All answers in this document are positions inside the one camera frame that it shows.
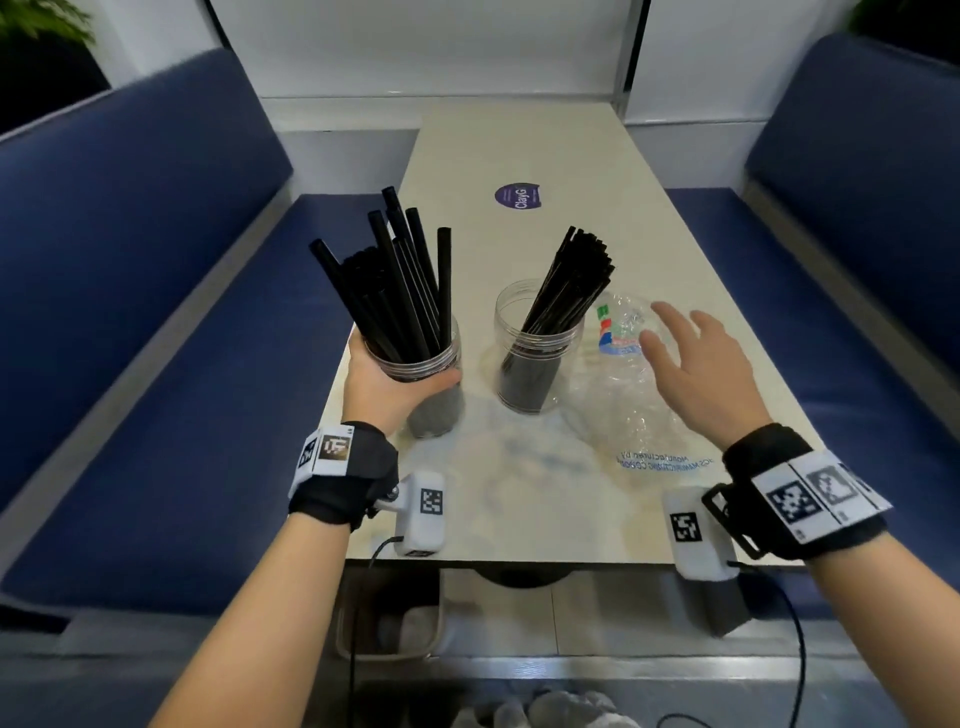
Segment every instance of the forearm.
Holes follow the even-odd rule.
[[[348,539],[347,525],[291,515],[151,726],[300,726]]]
[[[815,559],[810,573],[911,725],[960,716],[960,595],[889,534]]]

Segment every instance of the blue bench backrest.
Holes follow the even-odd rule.
[[[0,140],[0,508],[291,174],[226,50]]]
[[[747,170],[960,373],[960,69],[823,38]]]

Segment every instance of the clear plastic bag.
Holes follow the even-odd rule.
[[[712,463],[663,401],[640,350],[640,332],[649,328],[679,361],[677,344],[650,302],[605,292],[592,310],[597,344],[587,344],[585,331],[563,402],[569,425],[622,468],[645,476],[690,473]]]

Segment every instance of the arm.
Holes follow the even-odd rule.
[[[640,335],[640,345],[660,393],[690,429],[726,451],[772,422],[750,362],[720,322],[694,311],[690,319],[698,334],[673,306],[655,303],[654,310],[677,340],[681,364],[651,331]],[[807,565],[911,724],[956,725],[960,595],[887,533]]]
[[[456,384],[448,370],[400,384],[350,337],[344,422],[394,432],[420,402]],[[293,513],[204,640],[152,728],[295,728],[303,720],[344,568],[349,525]]]

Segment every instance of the white table top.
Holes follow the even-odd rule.
[[[498,203],[496,190],[513,182],[538,184],[542,206]],[[401,476],[416,468],[447,474],[446,545],[434,559],[672,564],[662,489],[725,479],[719,453],[692,432],[690,450],[713,457],[712,465],[645,477],[581,442],[560,412],[528,417],[498,400],[492,379],[503,351],[493,340],[494,301],[509,283],[545,275],[570,225],[607,243],[616,265],[611,290],[701,308],[723,321],[753,362],[774,418],[821,447],[609,105],[437,105],[425,118],[400,199],[420,209],[431,251],[436,228],[453,228],[453,309],[464,342],[464,419],[433,441],[403,432],[394,438]],[[588,329],[583,346],[596,341]],[[345,353],[324,424],[339,422],[347,364]],[[365,521],[348,558],[369,558],[393,532],[392,514]],[[393,557],[389,548],[381,555]]]

